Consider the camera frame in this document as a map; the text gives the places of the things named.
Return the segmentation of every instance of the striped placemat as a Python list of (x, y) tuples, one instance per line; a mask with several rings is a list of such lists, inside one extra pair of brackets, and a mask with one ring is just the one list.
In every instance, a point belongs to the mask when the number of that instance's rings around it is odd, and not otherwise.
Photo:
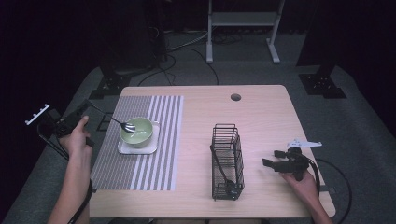
[(158, 149), (149, 155), (118, 152), (120, 125), (111, 120), (92, 169), (95, 189), (174, 190), (183, 96), (121, 96), (113, 117), (143, 117), (161, 124)]

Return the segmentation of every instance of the black wire basket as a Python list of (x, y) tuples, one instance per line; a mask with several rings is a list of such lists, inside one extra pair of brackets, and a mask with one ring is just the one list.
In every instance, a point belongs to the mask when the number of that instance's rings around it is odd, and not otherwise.
[(216, 124), (212, 145), (212, 198), (236, 200), (245, 186), (241, 140), (234, 124)]

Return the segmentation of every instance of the black metal base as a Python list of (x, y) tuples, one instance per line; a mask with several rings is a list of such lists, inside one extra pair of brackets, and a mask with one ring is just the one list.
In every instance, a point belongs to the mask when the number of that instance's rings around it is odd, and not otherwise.
[(341, 88), (337, 88), (329, 77), (321, 77), (317, 74), (300, 74), (308, 95), (323, 95), (326, 99), (347, 98)]

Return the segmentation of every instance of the green bowl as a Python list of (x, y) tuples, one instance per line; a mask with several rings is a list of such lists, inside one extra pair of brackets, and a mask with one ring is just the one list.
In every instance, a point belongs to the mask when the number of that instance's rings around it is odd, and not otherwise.
[(132, 147), (145, 147), (148, 145), (152, 136), (151, 121), (145, 118), (134, 118), (128, 120), (127, 123), (133, 124), (136, 129), (134, 133), (127, 133), (120, 129), (121, 139)]

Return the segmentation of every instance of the dark background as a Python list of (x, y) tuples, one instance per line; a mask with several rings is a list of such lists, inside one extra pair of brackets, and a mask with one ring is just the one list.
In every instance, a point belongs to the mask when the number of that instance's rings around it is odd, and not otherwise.
[[(214, 8), (224, 11), (277, 6), (271, 0), (215, 2)], [(131, 66), (155, 65), (161, 42), (152, 37), (149, 26), (159, 26), (160, 21), (165, 30), (207, 29), (207, 1), (158, 1), (160, 14), (154, 3), (0, 1), (1, 220), (45, 146), (35, 126), (26, 126), (25, 120), (44, 104), (62, 114), (81, 81), (103, 57)], [(391, 3), (293, 0), (286, 1), (283, 15), (280, 33), (308, 31), (297, 65), (335, 60), (355, 78), (396, 135), (396, 18)]]

